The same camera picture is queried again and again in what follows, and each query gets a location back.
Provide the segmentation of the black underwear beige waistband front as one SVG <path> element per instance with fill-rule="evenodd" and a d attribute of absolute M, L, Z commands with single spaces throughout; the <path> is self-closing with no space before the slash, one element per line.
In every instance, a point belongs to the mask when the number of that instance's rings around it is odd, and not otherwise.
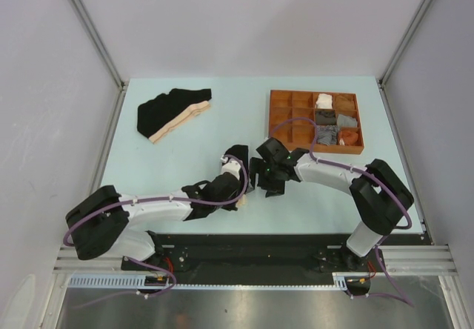
<path fill-rule="evenodd" d="M 229 148 L 225 153 L 225 156 L 232 157 L 241 165 L 241 172 L 240 172 L 240 179 L 239 181 L 239 189 L 237 191 L 237 195 L 240 198 L 225 207 L 227 210 L 238 210 L 239 205 L 244 205 L 246 202 L 245 193 L 247 192 L 250 177 L 249 177 L 249 147 L 243 144 L 235 144 L 231 148 Z"/>

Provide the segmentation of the grey striped boxer underwear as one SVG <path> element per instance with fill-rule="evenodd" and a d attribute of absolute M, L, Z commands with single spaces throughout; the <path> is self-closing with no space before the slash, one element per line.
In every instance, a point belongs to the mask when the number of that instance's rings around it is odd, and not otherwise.
<path fill-rule="evenodd" d="M 337 144 L 339 131 L 337 125 L 319 125 L 316 131 L 316 143 L 326 146 Z"/>

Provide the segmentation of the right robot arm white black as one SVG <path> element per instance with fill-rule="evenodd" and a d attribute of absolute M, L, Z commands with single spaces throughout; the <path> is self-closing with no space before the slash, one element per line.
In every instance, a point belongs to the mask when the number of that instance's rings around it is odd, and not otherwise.
<path fill-rule="evenodd" d="M 267 197 L 283 195 L 286 183 L 294 181 L 324 185 L 353 198 L 361 221 L 341 252 L 349 270 L 366 265 L 368 253 L 395 229 L 413 226 L 408 213 L 413 195 L 381 159 L 354 167 L 322 159 L 304 148 L 289 151 L 275 138 L 267 139 L 256 151 L 259 157 L 249 163 L 250 184 L 265 190 Z"/>

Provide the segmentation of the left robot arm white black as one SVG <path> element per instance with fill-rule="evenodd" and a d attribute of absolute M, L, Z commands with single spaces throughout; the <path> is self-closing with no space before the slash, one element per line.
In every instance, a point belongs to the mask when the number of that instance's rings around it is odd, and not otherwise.
<path fill-rule="evenodd" d="M 206 218 L 221 208 L 235 210 L 247 184 L 245 173 L 225 171 L 211 182 L 184 186 L 166 196 L 130 196 L 106 185 L 67 213 L 63 244 L 75 248 L 80 260 L 117 253 L 153 270 L 162 264 L 164 252 L 154 245 L 153 232 L 139 231 L 139 225 L 157 220 L 185 222 Z"/>

